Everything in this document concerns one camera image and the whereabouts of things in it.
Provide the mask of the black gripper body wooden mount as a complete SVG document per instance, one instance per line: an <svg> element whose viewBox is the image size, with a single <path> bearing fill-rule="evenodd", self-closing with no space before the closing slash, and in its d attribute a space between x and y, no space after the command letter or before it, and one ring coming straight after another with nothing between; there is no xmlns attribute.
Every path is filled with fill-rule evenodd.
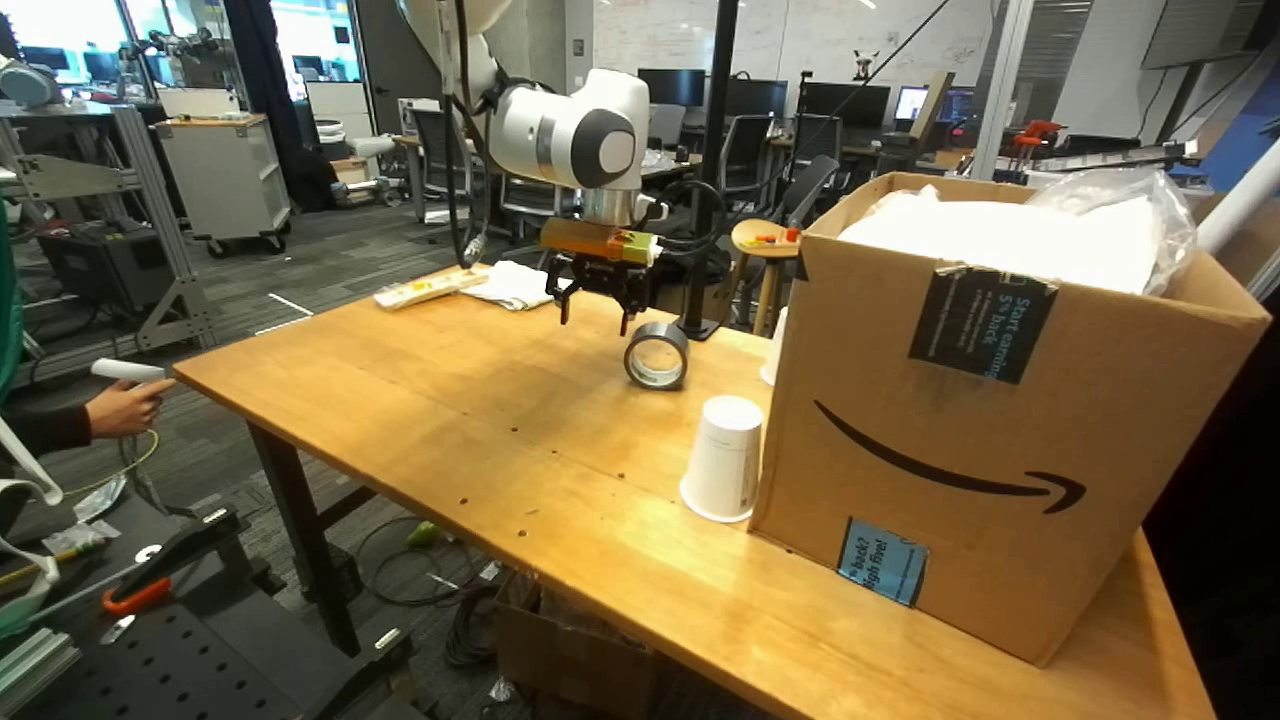
<svg viewBox="0 0 1280 720"><path fill-rule="evenodd" d="M567 217L550 217L538 227L538 246L547 253L550 291L567 291L589 271L603 271L618 289L644 282L661 255L661 240L652 233Z"/></svg>

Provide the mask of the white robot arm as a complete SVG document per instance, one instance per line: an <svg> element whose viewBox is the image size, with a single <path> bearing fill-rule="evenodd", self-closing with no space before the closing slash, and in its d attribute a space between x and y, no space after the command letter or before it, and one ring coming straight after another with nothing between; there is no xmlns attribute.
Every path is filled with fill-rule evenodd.
<svg viewBox="0 0 1280 720"><path fill-rule="evenodd" d="M512 74L486 28L512 0L394 0L439 71L445 117L501 173L573 186L580 218L614 240L644 218L649 84L593 68L575 92Z"/></svg>

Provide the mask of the operator hand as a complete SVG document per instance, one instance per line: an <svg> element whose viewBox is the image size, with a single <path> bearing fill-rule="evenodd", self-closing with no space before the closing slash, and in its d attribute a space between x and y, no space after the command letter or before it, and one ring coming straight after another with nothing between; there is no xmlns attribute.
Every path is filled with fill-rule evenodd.
<svg viewBox="0 0 1280 720"><path fill-rule="evenodd" d="M162 397L171 390L171 380L147 380L147 384L106 384L96 390L88 411L88 431L96 439L124 439L156 423Z"/></svg>

